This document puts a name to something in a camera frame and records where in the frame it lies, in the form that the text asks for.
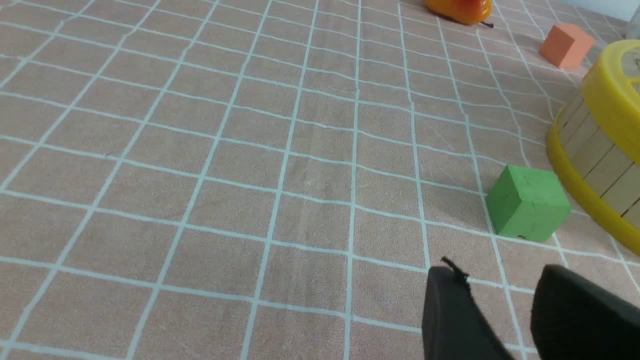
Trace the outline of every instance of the yellow rim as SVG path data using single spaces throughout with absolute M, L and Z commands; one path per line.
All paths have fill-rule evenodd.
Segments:
M 640 164 L 640 94 L 622 69 L 622 56 L 640 48 L 640 40 L 607 46 L 582 82 L 582 96 L 602 131 L 634 162 Z
M 640 231 L 631 226 L 602 201 L 573 169 L 560 144 L 556 129 L 557 119 L 556 117 L 554 125 L 547 134 L 547 154 L 558 178 L 593 220 L 600 224 L 618 242 L 640 256 Z

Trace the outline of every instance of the wooden slat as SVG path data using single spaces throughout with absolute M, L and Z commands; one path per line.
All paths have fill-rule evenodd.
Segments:
M 619 147 L 614 146 L 589 172 L 584 182 L 601 197 L 633 163 Z
M 576 155 L 570 159 L 573 168 L 584 179 L 589 171 L 613 148 L 613 145 L 613 141 L 607 134 L 602 129 L 598 129 Z
M 615 212 L 622 216 L 640 198 L 640 167 L 633 164 L 602 196 Z
M 577 110 L 578 107 L 580 107 L 580 105 L 582 105 L 583 103 L 584 98 L 582 97 L 582 89 L 579 88 L 571 98 L 571 101 L 569 101 L 560 112 L 560 116 L 558 117 L 557 122 L 558 131 L 560 131 L 560 129 L 562 129 L 566 125 L 566 122 L 569 120 L 569 118 L 571 118 L 571 115 L 573 115 L 573 113 L 575 113 L 575 110 Z
M 635 203 L 622 218 L 628 221 L 631 226 L 640 230 L 640 201 Z
M 564 145 L 564 152 L 567 158 L 574 157 L 598 129 L 596 119 L 591 115 L 587 116 Z
M 561 144 L 564 145 L 569 141 L 573 133 L 578 129 L 582 122 L 584 122 L 587 116 L 589 116 L 589 108 L 587 108 L 587 105 L 583 102 L 575 113 L 573 113 L 573 115 L 571 115 L 567 120 L 566 125 L 562 129 L 558 129 Z

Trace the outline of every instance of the toy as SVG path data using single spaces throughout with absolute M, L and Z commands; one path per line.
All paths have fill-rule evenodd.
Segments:
M 640 40 L 610 44 L 558 113 L 547 154 L 573 198 L 640 255 Z
M 540 47 L 540 54 L 557 67 L 577 67 L 594 41 L 578 25 L 554 25 Z
M 451 18 L 464 25 L 481 23 L 490 28 L 484 20 L 491 14 L 491 0 L 424 0 L 432 12 Z
M 543 242 L 562 224 L 571 204 L 550 171 L 507 165 L 486 197 L 495 233 Z

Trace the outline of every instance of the orange foam block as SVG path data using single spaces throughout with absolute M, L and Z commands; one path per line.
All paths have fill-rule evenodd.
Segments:
M 577 67 L 594 42 L 578 25 L 554 25 L 540 47 L 540 54 L 557 67 Z

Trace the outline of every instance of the cube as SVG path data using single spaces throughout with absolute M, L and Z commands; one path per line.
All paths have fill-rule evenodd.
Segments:
M 540 54 L 557 67 L 578 67 L 594 42 L 578 25 L 554 25 L 540 47 Z
M 507 165 L 486 197 L 500 236 L 543 242 L 571 211 L 557 176 L 550 171 Z

